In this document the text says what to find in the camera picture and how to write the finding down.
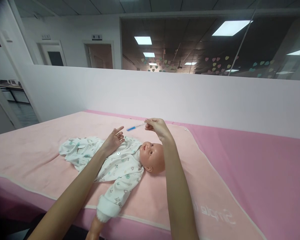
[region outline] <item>hand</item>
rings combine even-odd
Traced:
[[[105,154],[110,156],[120,145],[124,142],[123,132],[120,132],[124,127],[121,126],[118,129],[113,129],[109,137],[102,144],[101,148]]]
[[[161,142],[165,138],[172,137],[172,135],[163,119],[150,118],[150,119],[146,119],[145,122],[147,123],[145,129],[148,131],[154,131],[158,135]]]

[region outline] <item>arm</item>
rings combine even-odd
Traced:
[[[146,122],[146,130],[156,132],[163,145],[172,239],[199,240],[190,191],[176,143],[162,119],[152,118]]]
[[[82,208],[105,158],[124,142],[122,132],[120,132],[122,129],[123,127],[120,127],[112,131],[87,166],[52,205],[30,235],[29,240],[53,240],[64,237]]]

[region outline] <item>doorway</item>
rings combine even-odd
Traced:
[[[114,68],[114,57],[111,43],[84,43],[88,67]]]

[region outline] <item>doll head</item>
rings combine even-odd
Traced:
[[[140,161],[148,172],[153,174],[165,170],[163,146],[159,143],[144,142],[140,147]]]

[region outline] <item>white printed onesie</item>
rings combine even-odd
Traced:
[[[144,171],[139,151],[142,143],[132,137],[124,138],[120,147],[106,158],[95,179],[95,182],[115,180],[105,195],[99,198],[97,216],[102,222],[119,214]],[[71,162],[80,173],[103,143],[104,140],[97,137],[70,138],[60,146],[59,154],[65,155],[65,160]]]

